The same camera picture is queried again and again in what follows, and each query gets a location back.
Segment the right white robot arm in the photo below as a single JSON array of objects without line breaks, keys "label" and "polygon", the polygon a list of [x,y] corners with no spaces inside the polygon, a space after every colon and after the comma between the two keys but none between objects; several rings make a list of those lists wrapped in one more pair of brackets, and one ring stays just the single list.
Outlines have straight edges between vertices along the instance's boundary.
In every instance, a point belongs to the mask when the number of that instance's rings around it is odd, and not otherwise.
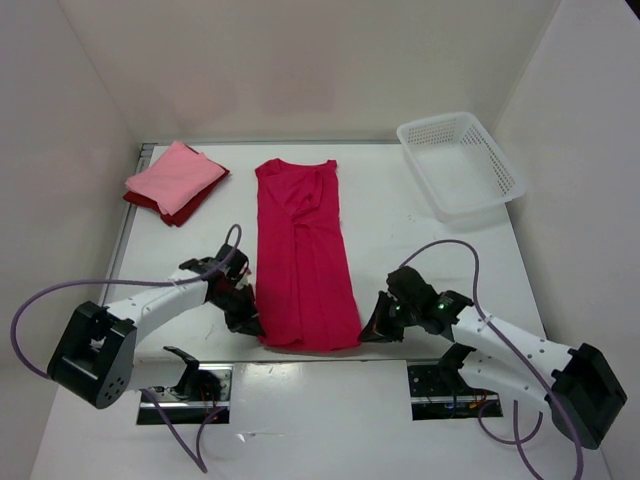
[{"label": "right white robot arm", "polygon": [[536,336],[455,291],[437,292],[413,268],[390,273],[359,335],[364,343],[400,342],[409,327],[450,341],[438,362],[454,394],[486,390],[538,408],[565,437],[600,447],[628,396],[597,348]]}]

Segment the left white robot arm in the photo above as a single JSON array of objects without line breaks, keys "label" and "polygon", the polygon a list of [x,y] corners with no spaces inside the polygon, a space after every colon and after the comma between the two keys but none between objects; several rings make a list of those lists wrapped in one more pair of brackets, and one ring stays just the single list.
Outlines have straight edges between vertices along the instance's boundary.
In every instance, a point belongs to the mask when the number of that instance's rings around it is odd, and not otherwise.
[{"label": "left white robot arm", "polygon": [[248,274],[248,257],[224,244],[213,257],[183,262],[159,286],[105,306],[81,304],[49,361],[49,378],[97,409],[129,390],[169,387],[179,398],[189,397],[205,381],[198,359],[175,346],[164,347],[160,357],[142,358],[136,347],[206,303],[223,312],[230,332],[264,336]]}]

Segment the dark red t-shirt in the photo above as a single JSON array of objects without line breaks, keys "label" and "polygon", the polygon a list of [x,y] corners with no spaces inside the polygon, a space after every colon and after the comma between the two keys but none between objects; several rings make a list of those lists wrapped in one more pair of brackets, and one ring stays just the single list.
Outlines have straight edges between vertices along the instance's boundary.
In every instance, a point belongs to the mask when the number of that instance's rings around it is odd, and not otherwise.
[{"label": "dark red t-shirt", "polygon": [[230,171],[224,168],[223,174],[219,178],[200,190],[180,210],[172,215],[162,213],[156,201],[138,193],[127,192],[123,195],[123,199],[136,207],[157,213],[162,222],[170,227],[182,227],[210,196],[217,185],[224,181],[229,175]]}]

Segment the light pink t-shirt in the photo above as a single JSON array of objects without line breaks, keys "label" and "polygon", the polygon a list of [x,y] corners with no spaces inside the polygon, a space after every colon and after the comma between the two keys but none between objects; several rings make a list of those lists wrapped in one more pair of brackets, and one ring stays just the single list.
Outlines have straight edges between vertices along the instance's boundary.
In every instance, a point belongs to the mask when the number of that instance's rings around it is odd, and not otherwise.
[{"label": "light pink t-shirt", "polygon": [[126,188],[156,202],[162,214],[174,215],[226,170],[203,153],[174,141],[150,167],[129,177]]}]

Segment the magenta t-shirt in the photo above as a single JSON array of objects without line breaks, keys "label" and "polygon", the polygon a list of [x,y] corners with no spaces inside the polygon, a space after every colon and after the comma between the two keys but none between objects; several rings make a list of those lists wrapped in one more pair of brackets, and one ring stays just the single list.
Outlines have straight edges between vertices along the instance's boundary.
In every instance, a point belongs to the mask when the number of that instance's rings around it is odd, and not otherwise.
[{"label": "magenta t-shirt", "polygon": [[336,161],[272,159],[255,175],[261,343],[307,353],[357,347],[361,322],[341,232]]}]

